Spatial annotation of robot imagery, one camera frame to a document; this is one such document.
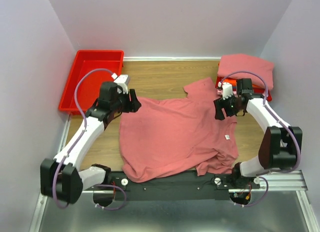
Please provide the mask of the pink t-shirt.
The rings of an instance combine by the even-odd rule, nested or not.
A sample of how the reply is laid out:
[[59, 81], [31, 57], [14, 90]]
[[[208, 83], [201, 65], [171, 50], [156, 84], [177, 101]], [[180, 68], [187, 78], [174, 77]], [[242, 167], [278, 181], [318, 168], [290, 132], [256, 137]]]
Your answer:
[[205, 78], [184, 87], [185, 98], [141, 97], [136, 113], [123, 114], [119, 125], [122, 170], [136, 183], [195, 168], [229, 174], [238, 157], [235, 117], [215, 119], [215, 85]]

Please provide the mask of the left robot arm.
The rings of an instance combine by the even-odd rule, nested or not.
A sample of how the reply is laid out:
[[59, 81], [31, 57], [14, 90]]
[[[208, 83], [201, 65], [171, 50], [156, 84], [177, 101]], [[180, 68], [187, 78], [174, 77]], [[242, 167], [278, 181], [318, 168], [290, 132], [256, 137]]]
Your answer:
[[99, 96], [84, 112], [83, 121], [53, 159], [44, 159], [40, 165], [40, 192], [56, 202], [74, 204], [82, 191], [97, 186], [104, 190], [110, 186], [109, 167], [94, 164], [80, 170], [82, 161], [117, 113], [135, 113], [141, 107], [134, 89], [128, 88], [129, 77], [121, 75], [114, 81], [103, 82]]

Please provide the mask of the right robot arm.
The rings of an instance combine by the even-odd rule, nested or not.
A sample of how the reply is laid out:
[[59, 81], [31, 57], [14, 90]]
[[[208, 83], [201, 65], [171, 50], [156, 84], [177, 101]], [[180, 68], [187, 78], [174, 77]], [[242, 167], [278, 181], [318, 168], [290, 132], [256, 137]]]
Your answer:
[[270, 108], [267, 94], [254, 92], [249, 78], [238, 79], [235, 87], [220, 81], [217, 90], [220, 97], [214, 101], [215, 119], [222, 121], [239, 112], [249, 113], [264, 132], [258, 155], [237, 163], [226, 181], [235, 188], [241, 188], [257, 176], [295, 170], [301, 160], [301, 128], [281, 119]]

